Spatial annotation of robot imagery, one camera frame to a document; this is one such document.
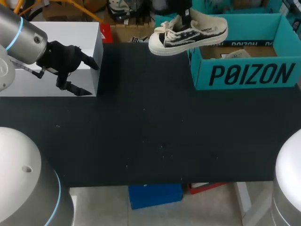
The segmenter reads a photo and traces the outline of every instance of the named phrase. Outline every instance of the white rubber sole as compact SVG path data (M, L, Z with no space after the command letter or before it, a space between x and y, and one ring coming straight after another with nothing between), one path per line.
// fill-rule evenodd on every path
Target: white rubber sole
M211 46L211 45L219 44L219 43L225 41L227 37L228 37L228 29L219 36L196 41L194 43L189 43L189 44L186 44L183 46L170 47L170 48L156 48L156 49L149 46L149 49L153 54L155 54L157 56L172 56L172 55L182 53L190 48L196 48L196 47L201 47L201 46Z

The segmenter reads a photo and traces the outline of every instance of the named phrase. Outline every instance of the yellow pipe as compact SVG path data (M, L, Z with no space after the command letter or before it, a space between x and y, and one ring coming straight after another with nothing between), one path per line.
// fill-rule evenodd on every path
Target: yellow pipe
M78 8L79 10L83 11L84 13L88 14L90 17L92 17L93 19L95 19L96 21L102 23L103 20L101 18L99 18L98 16L96 16L95 14L91 13L89 10L87 10L86 8L82 7L81 5L77 4L76 2L74 2L73 0L49 0L49 1L62 1L62 2L68 2L70 4L72 4L73 6L75 6L76 8Z
M21 6L23 5L24 0L19 0L16 8L14 9L14 13L19 13Z
M5 6L5 7L8 7L8 5L6 4L6 1L5 0L0 0L0 4Z
M33 7L39 5L41 3L40 0L38 0L36 3L34 3L32 6L28 7L26 10L24 10L22 13L19 13L19 16L23 15L24 13L28 12L29 10L31 10Z
M91 13L89 10L87 10L86 8L82 7L81 5L79 5L78 3L74 2L73 0L49 0L49 1L54 1L54 2L67 2L72 4L73 6L75 6L76 8L78 8L79 10L81 10L82 12L88 14L90 17L92 17L93 19L95 19L96 21L102 23L103 20L101 18L99 18L98 16L96 16L95 14ZM33 7L35 7L36 5L39 5L41 2L41 0L37 0L37 2L35 4L33 4L32 6L28 7L26 10L24 10L22 13L19 14L19 16L23 15L24 13L26 13L27 11L29 11L30 9L32 9Z

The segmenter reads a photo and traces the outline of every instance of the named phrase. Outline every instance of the canvas shoe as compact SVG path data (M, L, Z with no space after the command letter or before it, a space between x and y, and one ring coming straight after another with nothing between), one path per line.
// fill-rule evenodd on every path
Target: canvas shoe
M180 16L156 28L149 40L150 51L159 56L171 56L190 48L219 44L227 38L225 18L208 16L193 9L190 14L192 21L186 29L182 27Z

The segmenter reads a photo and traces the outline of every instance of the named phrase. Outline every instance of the red box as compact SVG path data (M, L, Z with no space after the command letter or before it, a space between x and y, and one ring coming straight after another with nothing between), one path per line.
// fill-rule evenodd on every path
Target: red box
M191 188L191 184L188 184L187 187L188 187L191 194L197 194L197 193L204 192L204 191L207 191L207 190L210 190L212 188L219 187L219 186L222 186L222 185L225 185L225 184L227 184L227 183L226 182L212 183L212 184L209 183L208 185L203 185L201 187L196 187L196 188Z
M103 43L113 43L111 26L109 24L100 24Z

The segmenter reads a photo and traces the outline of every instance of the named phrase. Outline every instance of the shoelace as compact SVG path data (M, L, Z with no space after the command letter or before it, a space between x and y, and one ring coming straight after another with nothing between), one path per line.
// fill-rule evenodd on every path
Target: shoelace
M170 22L165 21L164 23L161 23L161 27L155 28L155 32L165 33L165 40L171 41L172 39L175 39L177 37L175 35L176 32L173 31L173 27L175 23L176 23L176 19L173 19Z

